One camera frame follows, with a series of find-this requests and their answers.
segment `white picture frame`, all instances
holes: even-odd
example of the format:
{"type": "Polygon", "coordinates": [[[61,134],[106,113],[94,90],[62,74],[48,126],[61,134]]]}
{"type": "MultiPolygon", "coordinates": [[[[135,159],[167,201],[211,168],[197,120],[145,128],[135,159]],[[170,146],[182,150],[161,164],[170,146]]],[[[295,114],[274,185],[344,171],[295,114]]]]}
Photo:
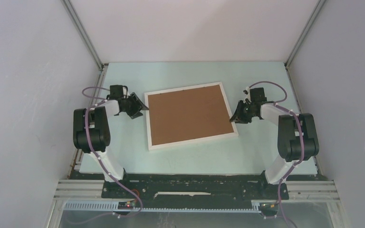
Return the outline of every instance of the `white picture frame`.
{"type": "Polygon", "coordinates": [[[207,83],[207,84],[201,84],[201,85],[193,85],[193,86],[185,86],[180,88],[173,88],[173,89],[165,89],[165,90],[159,90],[154,92],[147,92],[144,94],[145,104],[149,108],[148,111],[146,111],[146,128],[147,128],[147,141],[149,150],[156,150],[156,149],[163,149],[163,148],[169,148],[169,147],[175,147],[175,146],[181,146],[181,145],[187,145],[187,144],[193,144],[193,143],[201,143],[201,142],[207,142],[207,141],[213,141],[213,140],[220,140],[220,139],[226,139],[231,137],[237,137],[239,136],[239,133],[237,131],[236,124],[234,122],[231,123],[233,127],[232,133],[226,133],[226,134],[220,134],[220,135],[214,135],[214,136],[208,136],[198,139],[191,139],[191,140],[185,140],[185,141],[179,141],[179,142],[171,142],[171,143],[165,143],[160,145],[152,145],[152,133],[150,128],[150,104],[149,104],[149,98],[148,96],[154,95],[154,94],[165,94],[175,91],[181,91],[181,90],[189,90],[189,89],[197,89],[197,88],[203,88],[203,87],[209,87],[209,86],[220,86],[221,93],[223,95],[224,103],[226,104],[226,109],[229,114],[229,117],[232,116],[231,109],[229,106],[229,102],[227,101],[226,93],[223,89],[222,82],[214,82],[214,83],[207,83]]]}

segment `black mounting plate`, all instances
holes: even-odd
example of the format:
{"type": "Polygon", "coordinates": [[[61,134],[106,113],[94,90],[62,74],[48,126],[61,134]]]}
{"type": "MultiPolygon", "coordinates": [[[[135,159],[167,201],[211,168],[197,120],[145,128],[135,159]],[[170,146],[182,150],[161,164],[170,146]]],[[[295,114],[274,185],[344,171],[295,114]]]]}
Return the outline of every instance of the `black mounting plate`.
{"type": "MultiPolygon", "coordinates": [[[[251,200],[277,200],[278,186],[259,190],[258,175],[161,175],[125,174],[120,181],[139,191],[145,208],[167,209],[252,209],[251,200]],[[159,192],[206,192],[209,195],[163,195],[159,192]]],[[[289,195],[281,186],[283,200],[289,195]]],[[[104,182],[102,198],[133,199],[115,182],[104,182]]]]}

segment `cork board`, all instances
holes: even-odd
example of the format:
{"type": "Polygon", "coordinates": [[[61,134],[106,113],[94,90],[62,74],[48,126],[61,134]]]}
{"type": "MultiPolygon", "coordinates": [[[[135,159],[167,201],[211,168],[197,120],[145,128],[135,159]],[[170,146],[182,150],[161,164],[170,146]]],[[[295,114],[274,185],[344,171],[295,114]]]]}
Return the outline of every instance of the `cork board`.
{"type": "Polygon", "coordinates": [[[145,93],[149,150],[238,136],[221,82],[145,93]]]}

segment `metal corner post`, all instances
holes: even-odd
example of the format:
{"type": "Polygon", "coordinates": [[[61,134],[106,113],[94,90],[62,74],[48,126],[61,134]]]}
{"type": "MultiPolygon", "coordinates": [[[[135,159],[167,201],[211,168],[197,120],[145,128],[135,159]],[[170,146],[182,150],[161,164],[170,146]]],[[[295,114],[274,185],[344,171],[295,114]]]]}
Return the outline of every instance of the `metal corner post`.
{"type": "Polygon", "coordinates": [[[285,62],[286,69],[288,69],[289,66],[292,64],[293,59],[295,58],[298,50],[300,49],[301,45],[303,44],[304,39],[306,38],[306,36],[307,36],[308,32],[310,31],[311,27],[313,26],[314,22],[316,21],[316,18],[320,14],[320,11],[326,1],[327,0],[319,0],[318,3],[316,4],[316,6],[314,7],[314,10],[313,10],[310,18],[308,19],[306,26],[304,26],[304,29],[301,32],[301,35],[298,38],[295,46],[293,47],[293,49],[289,55],[289,58],[285,62]]]}
{"type": "Polygon", "coordinates": [[[85,28],[83,27],[82,22],[80,21],[79,16],[76,13],[75,8],[73,7],[71,0],[61,0],[64,4],[64,7],[69,13],[69,16],[71,17],[77,32],[79,33],[80,37],[82,38],[83,42],[86,44],[87,49],[89,50],[90,54],[92,55],[93,59],[95,60],[97,67],[99,70],[103,69],[103,63],[101,62],[96,49],[93,46],[92,41],[90,40],[89,36],[87,35],[87,32],[85,28]]]}

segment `light blue table surface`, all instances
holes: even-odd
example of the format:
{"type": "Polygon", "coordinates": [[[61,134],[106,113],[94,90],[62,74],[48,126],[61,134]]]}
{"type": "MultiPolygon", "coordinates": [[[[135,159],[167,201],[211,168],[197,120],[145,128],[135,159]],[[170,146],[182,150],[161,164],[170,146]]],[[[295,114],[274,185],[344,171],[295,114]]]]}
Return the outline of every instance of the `light blue table surface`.
{"type": "MultiPolygon", "coordinates": [[[[282,62],[111,63],[103,87],[126,85],[130,93],[135,92],[144,102],[145,92],[219,81],[223,83],[232,113],[237,102],[245,97],[242,92],[245,87],[258,81],[273,81],[283,86],[288,99],[281,105],[298,111],[282,62]]],[[[268,100],[284,96],[273,85],[260,86],[265,88],[268,100]]],[[[105,97],[107,93],[103,92],[101,96],[105,97]]],[[[278,156],[278,128],[265,120],[237,124],[239,136],[235,138],[155,151],[148,150],[145,113],[134,120],[121,113],[109,118],[108,123],[110,150],[128,173],[260,174],[278,156]]],[[[92,158],[84,156],[80,172],[102,171],[92,158]]],[[[313,159],[293,171],[293,174],[316,173],[313,159]]]]}

